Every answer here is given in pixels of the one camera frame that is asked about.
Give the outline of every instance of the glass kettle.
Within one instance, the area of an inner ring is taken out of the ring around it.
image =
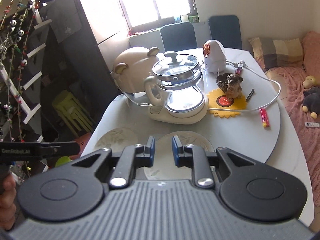
[[[193,55],[164,54],[152,68],[153,76],[144,81],[146,94],[154,106],[164,106],[175,117],[187,118],[199,113],[205,105],[204,80],[199,60]],[[156,86],[159,95],[154,96]]]

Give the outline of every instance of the pillow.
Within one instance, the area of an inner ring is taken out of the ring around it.
[[[320,33],[308,32],[302,40],[304,50],[303,64],[308,75],[320,78]]]
[[[253,38],[249,42],[253,48],[253,57],[263,71],[281,66],[302,67],[303,49],[299,39],[281,41]]]

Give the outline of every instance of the white humidifier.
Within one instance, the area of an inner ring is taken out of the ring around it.
[[[209,40],[203,45],[204,63],[209,72],[218,74],[227,68],[226,54],[221,42]]]

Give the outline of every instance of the pink pillow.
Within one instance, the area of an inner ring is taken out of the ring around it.
[[[303,64],[308,75],[320,79],[320,33],[308,32],[302,40],[304,50]]]

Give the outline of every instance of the beige pig-shaped container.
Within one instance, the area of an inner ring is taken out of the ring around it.
[[[133,47],[122,52],[114,62],[111,76],[119,89],[134,103],[149,105],[144,80],[152,75],[152,67],[159,61],[157,47]]]

